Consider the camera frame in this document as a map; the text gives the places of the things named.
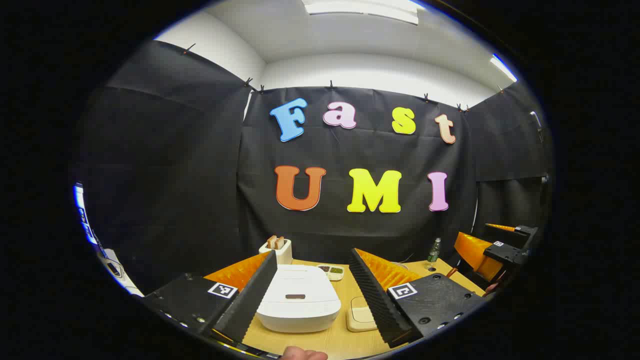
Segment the large ceiling light panel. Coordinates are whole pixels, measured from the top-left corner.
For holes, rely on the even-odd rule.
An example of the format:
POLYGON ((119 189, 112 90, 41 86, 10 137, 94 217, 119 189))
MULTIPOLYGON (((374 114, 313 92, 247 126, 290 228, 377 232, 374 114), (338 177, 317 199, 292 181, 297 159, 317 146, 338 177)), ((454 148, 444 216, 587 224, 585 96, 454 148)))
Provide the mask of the large ceiling light panel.
POLYGON ((301 0, 309 15, 359 14, 419 24, 425 6, 413 0, 301 0))

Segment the black backdrop cloth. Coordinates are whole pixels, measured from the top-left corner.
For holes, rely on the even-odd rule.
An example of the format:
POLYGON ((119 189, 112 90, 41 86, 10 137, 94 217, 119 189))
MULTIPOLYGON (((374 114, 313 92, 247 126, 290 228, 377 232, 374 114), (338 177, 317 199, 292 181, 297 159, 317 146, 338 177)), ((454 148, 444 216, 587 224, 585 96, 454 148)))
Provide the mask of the black backdrop cloth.
POLYGON ((519 84, 464 112, 381 89, 251 92, 151 41, 96 89, 79 129, 71 178, 91 233, 144 293, 272 235, 297 260, 423 260, 440 238, 452 261, 459 232, 546 222, 553 140, 519 84))

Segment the white divided condiment dish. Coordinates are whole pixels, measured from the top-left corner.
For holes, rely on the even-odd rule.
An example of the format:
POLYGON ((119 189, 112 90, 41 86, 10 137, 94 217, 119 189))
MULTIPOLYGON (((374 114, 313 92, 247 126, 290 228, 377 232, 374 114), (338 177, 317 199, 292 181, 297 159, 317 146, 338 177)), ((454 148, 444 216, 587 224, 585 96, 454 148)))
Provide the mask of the white divided condiment dish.
POLYGON ((317 268, 321 269, 330 281, 341 281, 345 276, 345 269, 342 266, 318 264, 317 268))

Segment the white toaster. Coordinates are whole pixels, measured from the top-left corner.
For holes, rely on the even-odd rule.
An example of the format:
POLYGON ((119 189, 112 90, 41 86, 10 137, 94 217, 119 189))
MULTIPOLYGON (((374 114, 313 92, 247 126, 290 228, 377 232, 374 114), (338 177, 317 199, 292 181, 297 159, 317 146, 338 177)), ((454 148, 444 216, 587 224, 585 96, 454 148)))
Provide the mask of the white toaster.
MULTIPOLYGON (((272 250, 271 248, 269 248, 269 244, 270 244, 269 241, 267 243, 263 244, 263 246, 261 246, 258 249, 258 252, 260 254, 269 253, 272 250)), ((290 239, 284 238, 281 241, 281 246, 279 247, 279 249, 275 249, 274 251, 276 253, 276 261, 277 261, 278 265, 290 265, 290 264, 292 264, 293 255, 292 255, 292 246, 291 246, 291 240, 290 239)))

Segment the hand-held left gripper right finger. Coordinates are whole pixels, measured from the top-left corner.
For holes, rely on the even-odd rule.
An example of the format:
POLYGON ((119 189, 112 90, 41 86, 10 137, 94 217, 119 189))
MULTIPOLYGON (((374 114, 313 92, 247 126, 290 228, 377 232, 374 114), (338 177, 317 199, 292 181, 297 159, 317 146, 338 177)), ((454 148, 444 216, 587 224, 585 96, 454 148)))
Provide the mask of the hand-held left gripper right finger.
POLYGON ((390 348, 436 337, 489 302, 438 272, 414 280, 395 276, 395 285, 383 287, 372 262, 356 248, 350 251, 349 269, 390 348))

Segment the clear box of rice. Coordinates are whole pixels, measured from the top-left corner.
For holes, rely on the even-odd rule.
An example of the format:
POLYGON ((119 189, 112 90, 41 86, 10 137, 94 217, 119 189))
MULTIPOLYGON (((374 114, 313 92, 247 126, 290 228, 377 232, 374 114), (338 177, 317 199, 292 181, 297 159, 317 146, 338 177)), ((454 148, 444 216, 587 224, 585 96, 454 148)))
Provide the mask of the clear box of rice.
POLYGON ((351 299, 345 313, 347 330, 353 333, 361 333, 377 330, 373 313, 364 296, 351 299))

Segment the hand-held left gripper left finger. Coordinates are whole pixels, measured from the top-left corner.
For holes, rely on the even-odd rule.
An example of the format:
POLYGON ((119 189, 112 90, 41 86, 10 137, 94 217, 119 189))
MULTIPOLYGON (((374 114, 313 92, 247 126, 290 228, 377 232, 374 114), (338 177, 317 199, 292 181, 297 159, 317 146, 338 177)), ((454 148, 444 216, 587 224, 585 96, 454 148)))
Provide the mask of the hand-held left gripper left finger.
POLYGON ((184 273, 142 298, 149 310, 207 340, 241 342, 278 269, 274 251, 216 273, 184 273))

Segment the white rice cooker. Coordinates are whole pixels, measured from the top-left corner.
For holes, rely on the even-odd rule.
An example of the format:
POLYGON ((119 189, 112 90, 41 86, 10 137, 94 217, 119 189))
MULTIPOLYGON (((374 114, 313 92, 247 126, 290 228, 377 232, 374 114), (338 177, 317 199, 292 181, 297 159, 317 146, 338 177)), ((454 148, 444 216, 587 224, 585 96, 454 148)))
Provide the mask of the white rice cooker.
POLYGON ((282 264, 270 281, 256 311, 260 323, 279 333, 315 333, 327 330, 342 303, 322 269, 282 264))

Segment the small ceiling light panel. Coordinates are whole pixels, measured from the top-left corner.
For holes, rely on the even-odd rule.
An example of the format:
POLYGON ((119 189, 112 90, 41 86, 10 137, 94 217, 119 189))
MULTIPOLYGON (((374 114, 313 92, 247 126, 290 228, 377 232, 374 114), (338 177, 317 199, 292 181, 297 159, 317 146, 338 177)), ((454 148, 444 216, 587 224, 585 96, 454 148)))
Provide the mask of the small ceiling light panel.
POLYGON ((498 55, 492 54, 492 56, 491 56, 491 58, 489 60, 489 63, 492 64, 493 66, 495 66, 499 71, 501 71, 501 73, 503 73, 503 75, 505 75, 511 82, 513 82, 513 83, 518 82, 517 77, 507 67, 505 62, 503 62, 503 60, 500 59, 500 57, 498 57, 498 55))

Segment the lit monitor screen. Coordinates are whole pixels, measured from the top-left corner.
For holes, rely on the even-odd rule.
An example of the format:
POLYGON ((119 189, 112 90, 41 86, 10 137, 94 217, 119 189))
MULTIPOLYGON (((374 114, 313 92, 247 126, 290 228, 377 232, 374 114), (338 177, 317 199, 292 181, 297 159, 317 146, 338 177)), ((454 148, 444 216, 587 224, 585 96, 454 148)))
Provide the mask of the lit monitor screen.
POLYGON ((85 201, 84 201, 84 190, 83 190, 83 184, 80 182, 75 182, 73 185, 73 190, 74 190, 74 199, 75 199, 75 203, 76 203, 76 207, 77 207, 77 211, 78 211, 78 216, 80 219, 80 223, 81 226, 85 232, 87 241, 91 244, 93 244, 94 246, 98 246, 98 239, 96 239, 92 226, 90 225, 89 222, 89 217, 87 216, 87 212, 86 212, 86 207, 85 207, 85 201))

